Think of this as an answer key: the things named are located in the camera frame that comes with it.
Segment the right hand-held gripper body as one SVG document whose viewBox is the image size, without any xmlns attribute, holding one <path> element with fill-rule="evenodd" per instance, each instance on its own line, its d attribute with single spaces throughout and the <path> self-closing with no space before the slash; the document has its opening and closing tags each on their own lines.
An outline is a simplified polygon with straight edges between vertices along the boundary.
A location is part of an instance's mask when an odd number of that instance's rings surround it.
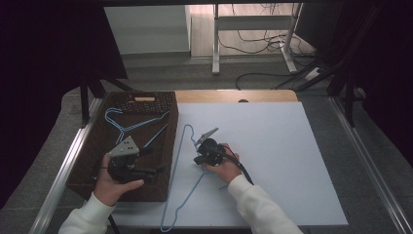
<svg viewBox="0 0 413 234">
<path fill-rule="evenodd" d="M 214 128 L 211 131 L 202 134 L 195 143 L 197 147 L 201 145 L 203 148 L 202 154 L 198 155 L 206 157 L 206 162 L 203 164 L 217 166 L 223 162 L 225 149 L 221 144 L 218 144 L 213 138 L 211 138 L 211 136 L 217 131 L 218 129 Z"/>
</svg>

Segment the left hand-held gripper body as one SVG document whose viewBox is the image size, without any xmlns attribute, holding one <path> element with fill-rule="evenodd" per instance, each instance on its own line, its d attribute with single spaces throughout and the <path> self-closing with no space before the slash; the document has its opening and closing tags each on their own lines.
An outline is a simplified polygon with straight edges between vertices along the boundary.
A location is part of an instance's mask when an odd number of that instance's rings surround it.
<svg viewBox="0 0 413 234">
<path fill-rule="evenodd" d="M 146 183 L 151 182 L 156 171 L 154 169 L 138 168 L 135 161 L 139 154 L 139 148 L 132 137 L 128 136 L 108 152 L 107 172 L 114 180 L 122 183 L 140 179 L 143 179 Z"/>
</svg>

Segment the brown woven basket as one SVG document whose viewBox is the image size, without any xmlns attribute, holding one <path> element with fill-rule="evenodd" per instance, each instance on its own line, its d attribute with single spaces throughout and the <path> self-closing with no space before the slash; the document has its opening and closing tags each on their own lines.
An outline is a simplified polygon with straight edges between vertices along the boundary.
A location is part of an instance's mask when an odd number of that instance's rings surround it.
<svg viewBox="0 0 413 234">
<path fill-rule="evenodd" d="M 90 133 L 74 163 L 66 185 L 87 199 L 94 190 L 100 160 L 114 146 L 119 131 L 104 120 L 106 109 L 120 108 L 123 114 L 110 113 L 109 116 L 123 127 L 161 116 L 169 111 L 163 120 L 145 125 L 125 134 L 132 137 L 139 148 L 151 147 L 153 153 L 138 156 L 138 168 L 155 169 L 167 164 L 168 168 L 155 174 L 151 182 L 121 197 L 123 202 L 164 202 L 169 193 L 170 168 L 177 128 L 178 108 L 174 92 L 113 92 L 106 95 L 95 115 Z"/>
</svg>

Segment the light blue wire hanger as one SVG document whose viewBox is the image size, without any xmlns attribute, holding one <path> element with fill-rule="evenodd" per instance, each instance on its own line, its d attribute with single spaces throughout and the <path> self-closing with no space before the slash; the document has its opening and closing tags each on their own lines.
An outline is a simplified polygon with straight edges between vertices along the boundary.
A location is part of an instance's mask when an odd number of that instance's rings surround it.
<svg viewBox="0 0 413 234">
<path fill-rule="evenodd" d="M 206 228 L 219 224 L 216 199 L 223 192 L 223 183 L 193 161 L 199 156 L 196 141 L 204 130 L 195 124 L 185 124 L 179 133 L 173 154 L 169 195 L 160 222 L 162 233 L 171 232 L 174 228 Z"/>
<path fill-rule="evenodd" d="M 123 127 L 109 116 L 110 113 L 123 114 L 123 111 L 120 108 L 110 107 L 110 108 L 106 109 L 105 112 L 104 112 L 104 120 L 119 131 L 118 138 L 115 141 L 116 144 L 120 143 L 122 140 L 125 139 L 125 134 L 126 133 L 128 133 L 130 131 L 133 131 L 133 130 L 136 130 L 138 128 L 141 128 L 145 125 L 151 124 L 153 122 L 161 121 L 167 115 L 169 115 L 169 111 L 167 111 L 159 117 L 155 117 L 155 118 L 152 118 L 152 119 L 149 119 L 149 120 L 144 120 L 142 122 L 135 123 L 135 124 L 133 124 L 131 126 L 128 126 L 128 127 Z"/>
</svg>

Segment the person's right hand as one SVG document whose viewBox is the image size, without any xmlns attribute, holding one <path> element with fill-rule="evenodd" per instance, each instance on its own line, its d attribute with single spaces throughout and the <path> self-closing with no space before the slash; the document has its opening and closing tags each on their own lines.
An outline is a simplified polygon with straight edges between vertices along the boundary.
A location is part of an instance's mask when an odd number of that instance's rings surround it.
<svg viewBox="0 0 413 234">
<path fill-rule="evenodd" d="M 215 173 L 227 184 L 242 173 L 242 170 L 229 159 L 225 159 L 220 165 L 215 167 L 209 164 L 203 164 L 203 167 L 207 171 Z"/>
</svg>

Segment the person's left hand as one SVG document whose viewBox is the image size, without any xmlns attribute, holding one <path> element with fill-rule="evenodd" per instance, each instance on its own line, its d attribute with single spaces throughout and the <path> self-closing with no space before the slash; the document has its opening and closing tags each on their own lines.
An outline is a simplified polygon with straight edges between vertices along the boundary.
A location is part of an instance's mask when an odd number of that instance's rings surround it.
<svg viewBox="0 0 413 234">
<path fill-rule="evenodd" d="M 94 188 L 94 196 L 105 206 L 114 206 L 120 197 L 126 192 L 135 190 L 144 184 L 144 180 L 134 180 L 127 183 L 119 183 L 107 172 L 110 157 L 104 155 L 101 166 L 98 169 L 97 181 Z"/>
</svg>

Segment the black metal stand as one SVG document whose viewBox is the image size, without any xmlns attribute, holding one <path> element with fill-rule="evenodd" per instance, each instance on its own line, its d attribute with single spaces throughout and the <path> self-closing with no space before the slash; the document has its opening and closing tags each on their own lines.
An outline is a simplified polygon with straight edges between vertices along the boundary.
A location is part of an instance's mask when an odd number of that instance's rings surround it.
<svg viewBox="0 0 413 234">
<path fill-rule="evenodd" d="M 101 81 L 107 81 L 115 87 L 120 88 L 123 91 L 132 91 L 132 87 L 119 81 L 118 79 L 99 74 L 97 78 L 87 77 L 85 75 L 80 77 L 80 93 L 81 93 L 81 114 L 82 125 L 84 129 L 90 122 L 90 104 L 89 104 L 89 92 L 92 92 L 95 98 L 104 98 L 106 91 L 103 88 Z"/>
</svg>

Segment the white table mat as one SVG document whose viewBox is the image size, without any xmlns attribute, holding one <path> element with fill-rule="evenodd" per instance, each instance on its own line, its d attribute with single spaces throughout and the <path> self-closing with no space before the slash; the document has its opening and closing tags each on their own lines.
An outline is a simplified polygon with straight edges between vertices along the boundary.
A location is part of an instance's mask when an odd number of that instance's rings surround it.
<svg viewBox="0 0 413 234">
<path fill-rule="evenodd" d="M 174 152 L 185 124 L 204 128 L 202 134 L 217 128 L 213 138 L 239 154 L 253 183 L 296 224 L 347 224 L 301 102 L 181 103 Z M 219 224 L 206 228 L 245 228 L 225 183 L 221 189 Z M 119 225 L 160 227 L 164 205 L 120 203 L 113 216 Z"/>
</svg>

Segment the dark curtain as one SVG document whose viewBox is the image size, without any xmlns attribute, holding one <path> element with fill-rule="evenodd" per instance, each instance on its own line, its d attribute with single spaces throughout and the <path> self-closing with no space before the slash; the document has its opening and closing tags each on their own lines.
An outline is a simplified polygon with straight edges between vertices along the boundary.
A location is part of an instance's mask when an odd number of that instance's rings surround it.
<svg viewBox="0 0 413 234">
<path fill-rule="evenodd" d="M 337 28 L 352 58 L 327 92 L 363 89 L 369 117 L 413 166 L 413 0 L 347 0 Z"/>
<path fill-rule="evenodd" d="M 124 78 L 99 0 L 0 0 L 0 210 L 84 78 Z"/>
</svg>

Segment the white cabinet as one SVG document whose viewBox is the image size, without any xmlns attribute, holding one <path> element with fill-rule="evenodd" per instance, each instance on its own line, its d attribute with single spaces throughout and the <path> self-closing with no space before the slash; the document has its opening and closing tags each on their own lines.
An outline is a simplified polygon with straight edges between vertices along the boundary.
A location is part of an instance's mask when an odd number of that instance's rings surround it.
<svg viewBox="0 0 413 234">
<path fill-rule="evenodd" d="M 122 55 L 189 53 L 189 7 L 105 7 L 105 14 Z"/>
</svg>

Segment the white power strip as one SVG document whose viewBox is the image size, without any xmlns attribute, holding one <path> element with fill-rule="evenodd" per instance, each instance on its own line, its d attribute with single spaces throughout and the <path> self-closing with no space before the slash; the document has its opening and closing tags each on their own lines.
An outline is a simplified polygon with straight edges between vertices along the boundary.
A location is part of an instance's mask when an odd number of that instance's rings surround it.
<svg viewBox="0 0 413 234">
<path fill-rule="evenodd" d="M 315 67 L 311 72 L 309 72 L 309 73 L 306 75 L 305 79 L 306 79 L 307 81 L 310 81 L 310 80 L 316 78 L 316 77 L 317 77 L 318 75 L 320 75 L 321 73 L 322 73 L 322 69 L 319 68 L 319 67 Z"/>
</svg>

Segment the aluminium frame rail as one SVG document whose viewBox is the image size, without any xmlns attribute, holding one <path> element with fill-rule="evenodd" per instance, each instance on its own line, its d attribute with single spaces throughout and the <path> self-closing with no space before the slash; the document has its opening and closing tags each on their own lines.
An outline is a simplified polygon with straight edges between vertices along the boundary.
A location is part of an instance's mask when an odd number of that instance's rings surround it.
<svg viewBox="0 0 413 234">
<path fill-rule="evenodd" d="M 367 150 L 364 142 L 359 136 L 357 129 L 353 127 L 345 116 L 345 108 L 337 97 L 330 97 L 329 102 L 334 109 L 343 129 L 346 132 L 350 142 L 352 143 L 355 152 L 361 161 L 361 164 L 366 170 L 370 181 L 372 182 L 378 196 L 380 197 L 388 215 L 390 216 L 395 229 L 398 234 L 413 234 L 413 224 L 411 224 L 405 214 L 400 203 L 396 199 L 391 188 L 385 182 L 382 174 L 377 168 L 376 164 L 371 157 L 370 152 Z"/>
<path fill-rule="evenodd" d="M 56 207 L 59 204 L 59 200 L 66 187 L 66 182 L 69 178 L 70 172 L 74 167 L 74 163 L 79 155 L 80 150 L 86 140 L 86 137 L 91 131 L 93 123 L 96 119 L 95 115 L 101 104 L 101 99 L 94 98 L 89 107 L 88 113 L 91 115 L 90 120 L 87 122 L 84 128 L 80 128 L 77 131 L 76 136 L 71 142 L 71 145 L 65 155 L 65 158 L 60 166 L 56 178 L 46 196 L 43 205 L 36 216 L 30 230 L 29 234 L 45 234 L 49 224 L 53 218 L 56 211 Z"/>
</svg>

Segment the white metal desk frame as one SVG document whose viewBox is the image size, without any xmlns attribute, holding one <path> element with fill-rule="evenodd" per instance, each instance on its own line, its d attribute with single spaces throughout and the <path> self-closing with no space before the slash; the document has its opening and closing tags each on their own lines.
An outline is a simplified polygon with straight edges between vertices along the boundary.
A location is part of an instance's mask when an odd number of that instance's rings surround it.
<svg viewBox="0 0 413 234">
<path fill-rule="evenodd" d="M 290 53 L 290 42 L 295 31 L 296 23 L 302 8 L 298 3 L 292 7 L 290 15 L 281 16 L 219 16 L 219 5 L 213 5 L 213 51 L 212 74 L 220 72 L 219 32 L 233 30 L 285 30 L 286 38 L 280 43 L 282 57 L 291 74 L 298 70 Z"/>
</svg>

